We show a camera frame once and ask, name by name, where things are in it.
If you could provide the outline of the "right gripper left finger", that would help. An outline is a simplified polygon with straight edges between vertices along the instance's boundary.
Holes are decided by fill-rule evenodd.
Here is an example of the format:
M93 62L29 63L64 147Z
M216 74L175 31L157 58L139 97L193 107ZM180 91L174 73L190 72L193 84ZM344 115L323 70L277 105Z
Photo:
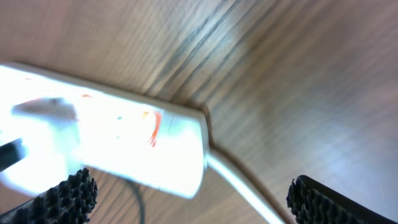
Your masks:
M98 186L87 168L3 214L1 224L83 224L90 221Z

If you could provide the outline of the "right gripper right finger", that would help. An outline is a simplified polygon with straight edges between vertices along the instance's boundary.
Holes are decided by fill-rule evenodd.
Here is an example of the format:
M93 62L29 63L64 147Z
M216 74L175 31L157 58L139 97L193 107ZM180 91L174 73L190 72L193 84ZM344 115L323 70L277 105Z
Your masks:
M292 180L286 201L298 224L397 224L307 175Z

